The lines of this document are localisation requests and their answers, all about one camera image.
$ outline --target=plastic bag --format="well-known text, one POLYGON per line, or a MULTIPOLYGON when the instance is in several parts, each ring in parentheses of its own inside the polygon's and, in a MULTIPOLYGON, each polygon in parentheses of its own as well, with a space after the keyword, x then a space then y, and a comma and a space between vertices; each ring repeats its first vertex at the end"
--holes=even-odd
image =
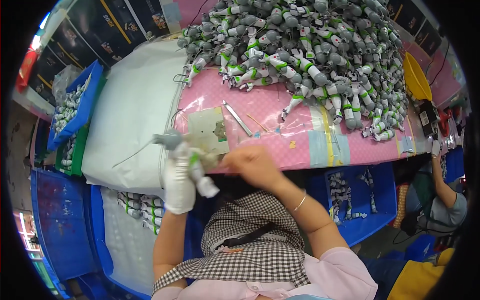
POLYGON ((80 75, 82 70, 74 65, 68 65, 61 70, 55 78, 52 84, 52 94, 55 97, 57 106, 63 104, 67 98, 67 87, 80 75))

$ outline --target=wooden stick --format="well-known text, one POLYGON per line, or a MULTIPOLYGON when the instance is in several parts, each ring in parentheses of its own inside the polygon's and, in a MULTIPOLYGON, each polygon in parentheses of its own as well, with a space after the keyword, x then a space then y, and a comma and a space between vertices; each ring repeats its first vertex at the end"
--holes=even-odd
POLYGON ((266 132, 268 132, 267 128, 265 128, 262 124, 260 124, 257 120, 255 120, 251 115, 247 114, 247 117, 252 119, 255 123, 257 123, 260 127, 262 127, 266 132))

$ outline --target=white glove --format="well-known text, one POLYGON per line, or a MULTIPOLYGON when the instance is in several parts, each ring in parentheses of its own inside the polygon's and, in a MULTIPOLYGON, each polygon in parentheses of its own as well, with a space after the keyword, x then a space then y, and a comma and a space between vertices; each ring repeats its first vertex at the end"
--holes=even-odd
POLYGON ((174 159, 169 158, 164 169, 165 207, 174 215, 187 213, 195 204, 195 185, 188 174, 177 176, 174 159))
POLYGON ((440 143, 434 140, 432 144, 432 155, 438 157, 440 155, 440 143))

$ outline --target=yellow cloth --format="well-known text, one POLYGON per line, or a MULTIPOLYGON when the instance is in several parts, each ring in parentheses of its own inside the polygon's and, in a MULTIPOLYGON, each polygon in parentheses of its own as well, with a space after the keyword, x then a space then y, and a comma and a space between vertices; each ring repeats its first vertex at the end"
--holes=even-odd
POLYGON ((448 248, 433 263, 408 261, 393 285, 387 300, 423 299, 442 276, 454 252, 448 248))

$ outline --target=white paper sheet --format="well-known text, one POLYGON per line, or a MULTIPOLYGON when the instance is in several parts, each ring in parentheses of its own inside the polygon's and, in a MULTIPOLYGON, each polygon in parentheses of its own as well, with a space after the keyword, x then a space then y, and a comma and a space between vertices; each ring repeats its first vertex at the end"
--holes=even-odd
POLYGON ((185 51, 176 41, 139 47, 115 64, 98 99, 85 146, 82 172, 87 183, 111 189, 160 195, 162 146, 149 145, 126 162, 152 137, 163 133, 178 107, 185 51))
POLYGON ((137 292, 150 295, 153 288, 153 246, 156 235, 142 227, 117 204, 117 191, 101 188, 105 218, 105 245, 113 261, 110 277, 137 292))

